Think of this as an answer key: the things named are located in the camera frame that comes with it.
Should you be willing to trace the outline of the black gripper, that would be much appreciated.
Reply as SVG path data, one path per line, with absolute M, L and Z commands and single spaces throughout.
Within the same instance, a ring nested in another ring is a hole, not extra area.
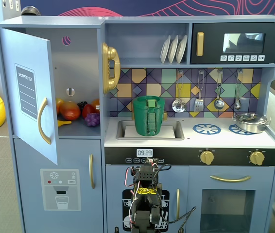
M 140 166 L 137 168 L 137 180 L 141 182 L 157 182 L 157 176 L 155 177 L 156 172 L 156 166 Z

